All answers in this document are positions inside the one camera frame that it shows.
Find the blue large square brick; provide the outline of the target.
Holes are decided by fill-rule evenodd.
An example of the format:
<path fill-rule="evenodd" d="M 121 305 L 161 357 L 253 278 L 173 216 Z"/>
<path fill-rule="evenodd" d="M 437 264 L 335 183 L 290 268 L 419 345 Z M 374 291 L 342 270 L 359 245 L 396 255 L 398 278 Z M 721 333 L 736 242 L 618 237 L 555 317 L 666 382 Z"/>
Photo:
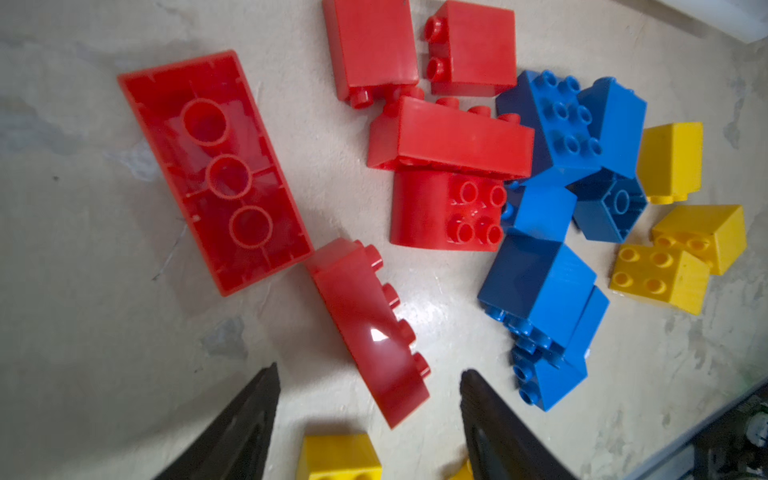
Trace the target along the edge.
<path fill-rule="evenodd" d="M 486 313 L 544 349 L 567 345 L 597 274 L 566 244 L 510 235 L 478 293 Z"/>

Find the red long curved brick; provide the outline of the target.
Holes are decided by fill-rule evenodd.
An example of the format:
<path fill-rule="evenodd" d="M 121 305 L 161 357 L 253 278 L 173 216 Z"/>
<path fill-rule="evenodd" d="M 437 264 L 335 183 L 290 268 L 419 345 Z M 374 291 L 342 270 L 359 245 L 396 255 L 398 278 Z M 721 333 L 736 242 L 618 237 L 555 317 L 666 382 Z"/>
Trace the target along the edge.
<path fill-rule="evenodd" d="M 338 238 L 305 266 L 388 426 L 397 427 L 429 399 L 431 369 L 412 350 L 413 328 L 395 315 L 399 295 L 377 276 L 381 254 L 373 245 Z"/>

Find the red square brick studs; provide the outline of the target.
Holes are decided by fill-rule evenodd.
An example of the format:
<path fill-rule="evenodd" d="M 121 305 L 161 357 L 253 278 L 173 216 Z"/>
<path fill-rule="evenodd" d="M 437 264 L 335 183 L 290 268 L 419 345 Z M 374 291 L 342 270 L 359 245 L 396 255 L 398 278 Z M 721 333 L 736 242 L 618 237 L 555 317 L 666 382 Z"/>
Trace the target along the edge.
<path fill-rule="evenodd" d="M 504 239 L 501 180 L 437 170 L 394 173 L 389 240 L 430 250 L 495 252 Z"/>

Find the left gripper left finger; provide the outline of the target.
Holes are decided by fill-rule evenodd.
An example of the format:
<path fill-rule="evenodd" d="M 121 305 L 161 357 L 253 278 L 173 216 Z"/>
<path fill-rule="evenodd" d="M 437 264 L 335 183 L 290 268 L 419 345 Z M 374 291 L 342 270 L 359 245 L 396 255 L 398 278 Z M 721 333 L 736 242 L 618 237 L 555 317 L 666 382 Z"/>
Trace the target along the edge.
<path fill-rule="evenodd" d="M 275 363 L 260 370 L 159 479 L 263 477 L 281 392 Z"/>

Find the blue long studded brick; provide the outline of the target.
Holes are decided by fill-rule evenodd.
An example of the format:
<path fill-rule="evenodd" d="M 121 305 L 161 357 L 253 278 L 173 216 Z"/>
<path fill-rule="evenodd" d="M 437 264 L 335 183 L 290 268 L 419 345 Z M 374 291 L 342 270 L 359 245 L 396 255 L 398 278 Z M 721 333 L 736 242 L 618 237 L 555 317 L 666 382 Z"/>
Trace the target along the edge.
<path fill-rule="evenodd" d="M 566 187 L 601 169 L 603 148 L 589 132 L 593 116 L 580 104 L 573 76 L 523 71 L 517 86 L 496 98 L 499 114 L 517 114 L 535 130 L 532 174 L 524 186 Z"/>

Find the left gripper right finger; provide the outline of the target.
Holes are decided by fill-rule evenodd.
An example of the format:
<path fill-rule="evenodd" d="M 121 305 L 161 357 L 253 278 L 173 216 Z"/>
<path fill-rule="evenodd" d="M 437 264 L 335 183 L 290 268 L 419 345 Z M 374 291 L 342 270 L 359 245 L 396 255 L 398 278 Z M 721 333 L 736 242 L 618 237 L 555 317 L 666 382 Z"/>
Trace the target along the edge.
<path fill-rule="evenodd" d="M 572 479 L 566 468 L 474 369 L 462 372 L 460 408 L 476 479 Z"/>

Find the blue tall brick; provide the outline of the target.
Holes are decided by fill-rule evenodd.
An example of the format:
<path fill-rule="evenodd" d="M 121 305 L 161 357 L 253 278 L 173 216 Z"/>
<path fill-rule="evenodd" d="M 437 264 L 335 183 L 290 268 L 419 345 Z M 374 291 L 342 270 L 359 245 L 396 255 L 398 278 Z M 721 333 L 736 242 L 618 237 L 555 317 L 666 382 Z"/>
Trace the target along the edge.
<path fill-rule="evenodd" d="M 614 77 L 603 77 L 578 94 L 592 122 L 589 133 L 601 147 L 600 165 L 626 178 L 636 177 L 647 102 Z"/>

